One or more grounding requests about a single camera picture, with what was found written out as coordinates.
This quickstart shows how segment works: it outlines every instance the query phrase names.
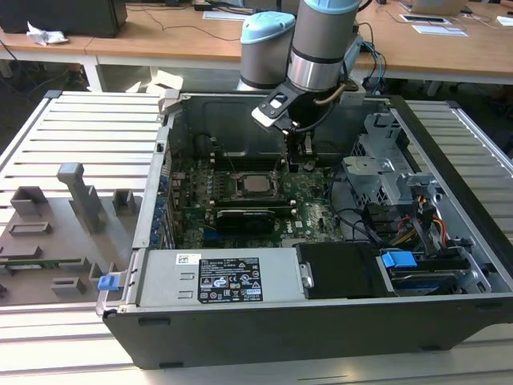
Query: warning label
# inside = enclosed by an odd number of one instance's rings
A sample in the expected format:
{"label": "warning label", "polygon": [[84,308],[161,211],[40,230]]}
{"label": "warning label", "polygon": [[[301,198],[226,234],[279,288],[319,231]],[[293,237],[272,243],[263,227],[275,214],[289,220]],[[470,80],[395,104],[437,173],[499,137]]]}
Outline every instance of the warning label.
{"label": "warning label", "polygon": [[258,258],[201,259],[198,301],[263,301]]}

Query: blue tab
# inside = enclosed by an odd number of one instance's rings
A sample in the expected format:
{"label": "blue tab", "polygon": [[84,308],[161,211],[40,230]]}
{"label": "blue tab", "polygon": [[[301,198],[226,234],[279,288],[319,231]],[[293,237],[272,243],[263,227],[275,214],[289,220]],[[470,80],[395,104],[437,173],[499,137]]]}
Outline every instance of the blue tab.
{"label": "blue tab", "polygon": [[382,260],[386,268],[417,267],[417,261],[410,251],[388,251],[382,255]]}
{"label": "blue tab", "polygon": [[119,275],[104,275],[98,281],[98,290],[119,290]]}

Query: gray fixture block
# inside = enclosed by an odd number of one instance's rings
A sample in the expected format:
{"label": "gray fixture block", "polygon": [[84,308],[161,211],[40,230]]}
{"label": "gray fixture block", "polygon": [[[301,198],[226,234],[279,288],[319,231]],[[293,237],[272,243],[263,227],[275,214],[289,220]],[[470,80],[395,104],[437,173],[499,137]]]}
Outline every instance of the gray fixture block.
{"label": "gray fixture block", "polygon": [[112,205],[114,206],[115,215],[137,214],[137,204],[131,190],[115,190],[112,195]]}
{"label": "gray fixture block", "polygon": [[89,273],[89,282],[98,290],[98,281],[103,276],[103,271],[99,268],[98,264],[94,262],[91,266]]}
{"label": "gray fixture block", "polygon": [[86,257],[82,258],[79,262],[63,262],[59,263],[59,267],[63,270],[73,271],[81,273],[84,271],[90,271],[91,263]]}
{"label": "gray fixture block", "polygon": [[119,269],[118,266],[114,262],[111,262],[111,265],[109,266],[109,273],[118,273]]}
{"label": "gray fixture block", "polygon": [[64,163],[57,172],[57,179],[67,185],[73,197],[73,208],[83,219],[89,233],[100,229],[100,202],[95,188],[83,183],[83,165],[81,163]]}
{"label": "gray fixture block", "polygon": [[0,276],[11,276],[14,274],[14,271],[9,269],[9,267],[5,265],[0,265]]}
{"label": "gray fixture block", "polygon": [[80,295],[87,290],[79,277],[54,278],[52,279],[51,289],[58,296]]}
{"label": "gray fixture block", "polygon": [[9,226],[8,231],[13,237],[24,235],[48,235],[51,233],[51,226],[48,222],[12,224]]}
{"label": "gray fixture block", "polygon": [[47,202],[39,187],[18,187],[10,200],[20,217],[40,215],[38,205]]}
{"label": "gray fixture block", "polygon": [[36,259],[41,257],[42,250],[38,245],[20,245],[12,249],[2,249],[0,258],[9,260]]}

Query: barcode sticker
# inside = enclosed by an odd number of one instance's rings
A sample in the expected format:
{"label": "barcode sticker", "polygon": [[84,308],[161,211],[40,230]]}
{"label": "barcode sticker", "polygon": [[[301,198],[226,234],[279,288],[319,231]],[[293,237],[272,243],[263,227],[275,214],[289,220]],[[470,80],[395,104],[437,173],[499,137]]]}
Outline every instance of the barcode sticker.
{"label": "barcode sticker", "polygon": [[201,254],[177,254],[177,265],[199,265]]}

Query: wooden desk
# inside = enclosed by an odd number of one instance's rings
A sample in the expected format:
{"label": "wooden desk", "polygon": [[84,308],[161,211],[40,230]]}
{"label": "wooden desk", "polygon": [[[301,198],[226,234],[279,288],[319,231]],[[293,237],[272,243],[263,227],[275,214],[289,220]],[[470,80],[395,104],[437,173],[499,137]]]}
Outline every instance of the wooden desk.
{"label": "wooden desk", "polygon": [[[506,15],[508,9],[476,2],[468,6],[498,29],[459,15],[452,21],[453,27],[466,29],[468,37],[419,34],[413,23],[402,22],[399,15],[406,11],[397,2],[386,6],[373,2],[357,20],[372,25],[376,48],[388,62],[386,77],[513,83],[513,27],[499,27],[496,22],[497,16]],[[370,41],[369,28],[362,26],[360,31]],[[370,54],[360,55],[357,69],[372,66]]]}
{"label": "wooden desk", "polygon": [[[0,29],[0,39],[19,60],[35,62],[78,63],[84,66],[91,88],[101,91],[101,73],[95,56],[86,54],[86,47],[93,38],[91,36],[67,36],[68,43],[41,46],[34,43],[25,34],[6,34]],[[0,44],[0,62],[11,60],[12,56]]]}
{"label": "wooden desk", "polygon": [[205,20],[203,12],[193,8],[151,8],[147,12],[127,8],[127,24],[121,33],[116,38],[94,38],[86,48],[89,55],[240,62],[240,21]]}
{"label": "wooden desk", "polygon": [[[499,5],[469,3],[476,14],[490,19],[493,26],[497,15],[507,14]],[[149,67],[240,68],[240,31],[242,22],[204,20],[202,12],[156,10],[128,7],[127,24],[117,38],[70,37],[70,42],[42,47],[25,35],[5,34],[2,40],[21,60],[81,63],[90,85],[103,90],[100,64]],[[457,19],[467,29],[469,37],[419,34],[413,23],[399,22],[405,13],[395,1],[378,7],[373,2],[357,20],[369,22],[374,29],[377,49],[387,59],[386,77],[424,79],[468,83],[513,83],[513,27],[490,28],[481,22]],[[162,30],[162,26],[179,26]],[[201,30],[184,27],[194,26]],[[224,41],[210,34],[233,41]],[[366,26],[361,28],[370,40]],[[0,59],[10,56],[0,47]],[[363,78],[373,66],[369,54],[360,55],[353,69],[356,78]]]}

